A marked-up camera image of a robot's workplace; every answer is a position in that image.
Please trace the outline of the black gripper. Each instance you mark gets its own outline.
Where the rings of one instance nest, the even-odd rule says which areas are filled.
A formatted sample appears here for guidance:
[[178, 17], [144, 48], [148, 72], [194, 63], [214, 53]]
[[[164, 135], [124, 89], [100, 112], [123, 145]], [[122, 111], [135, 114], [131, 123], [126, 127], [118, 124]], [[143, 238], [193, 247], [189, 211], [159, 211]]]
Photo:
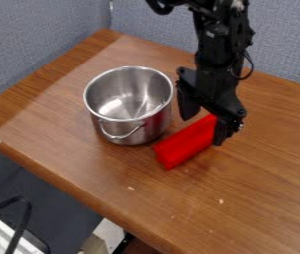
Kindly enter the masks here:
[[242, 76], [247, 51], [234, 54], [226, 65], [211, 64], [195, 52], [195, 68], [176, 69], [176, 100], [183, 121], [190, 120], [201, 109], [217, 116], [213, 144], [219, 146], [225, 139], [239, 131], [246, 109], [237, 96], [238, 84], [247, 79]]

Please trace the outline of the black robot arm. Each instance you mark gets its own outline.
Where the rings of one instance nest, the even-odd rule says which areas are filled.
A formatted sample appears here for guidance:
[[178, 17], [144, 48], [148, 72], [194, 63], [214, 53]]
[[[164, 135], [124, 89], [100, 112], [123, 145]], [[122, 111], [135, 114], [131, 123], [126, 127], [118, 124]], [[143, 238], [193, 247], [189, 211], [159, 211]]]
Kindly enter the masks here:
[[159, 15], [186, 6], [193, 14], [198, 40], [195, 67], [176, 69], [180, 118], [191, 119], [205, 109], [217, 118], [211, 143], [219, 145], [239, 131], [246, 109], [237, 97], [238, 84], [250, 78], [243, 65], [251, 62], [247, 47], [254, 30], [249, 24], [249, 0], [146, 0]]

